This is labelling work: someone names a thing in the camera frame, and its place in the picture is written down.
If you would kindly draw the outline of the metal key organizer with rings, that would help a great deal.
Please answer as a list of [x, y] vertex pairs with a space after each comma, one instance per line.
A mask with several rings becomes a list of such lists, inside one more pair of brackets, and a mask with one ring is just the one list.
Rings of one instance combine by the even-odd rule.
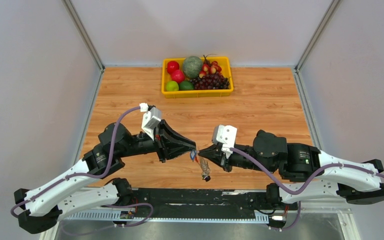
[[195, 156], [195, 161], [199, 164], [201, 168], [202, 179], [206, 182], [209, 182], [211, 180], [211, 177], [210, 177], [211, 170], [210, 170], [208, 161], [205, 158], [198, 155]]

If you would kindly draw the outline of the key with blue tag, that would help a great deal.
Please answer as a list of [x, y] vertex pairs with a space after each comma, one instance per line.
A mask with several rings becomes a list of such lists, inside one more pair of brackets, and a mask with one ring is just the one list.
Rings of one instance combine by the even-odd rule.
[[198, 162], [198, 159], [197, 159], [197, 151], [196, 150], [192, 150], [189, 154], [190, 156], [190, 159], [193, 161], [193, 162]]

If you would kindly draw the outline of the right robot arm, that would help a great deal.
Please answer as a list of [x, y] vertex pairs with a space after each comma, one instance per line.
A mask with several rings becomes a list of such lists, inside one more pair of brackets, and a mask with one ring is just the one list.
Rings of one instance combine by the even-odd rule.
[[353, 205], [384, 201], [384, 167], [379, 159], [352, 162], [263, 130], [251, 145], [241, 145], [236, 143], [236, 133], [233, 126], [218, 126], [212, 145], [198, 155], [226, 172], [234, 167], [264, 172], [272, 179], [265, 193], [272, 209], [327, 198], [343, 198]]

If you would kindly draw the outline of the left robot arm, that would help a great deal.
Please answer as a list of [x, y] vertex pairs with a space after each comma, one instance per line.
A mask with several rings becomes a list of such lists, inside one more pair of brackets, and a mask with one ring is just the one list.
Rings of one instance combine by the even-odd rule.
[[174, 131], [162, 120], [151, 130], [131, 134], [125, 126], [109, 124], [98, 136], [100, 143], [75, 165], [36, 189], [14, 192], [19, 226], [30, 234], [44, 232], [70, 215], [98, 206], [127, 207], [133, 190], [127, 179], [114, 178], [96, 190], [81, 188], [104, 179], [125, 166], [123, 158], [156, 153], [160, 162], [175, 159], [196, 149], [196, 143]]

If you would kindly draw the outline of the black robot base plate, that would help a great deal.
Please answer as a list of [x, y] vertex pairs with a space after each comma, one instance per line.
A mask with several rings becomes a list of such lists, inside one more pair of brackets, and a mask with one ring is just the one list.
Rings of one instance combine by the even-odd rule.
[[297, 203], [270, 202], [264, 191], [233, 189], [137, 188], [116, 206], [138, 204], [137, 217], [246, 218], [256, 213], [295, 211]]

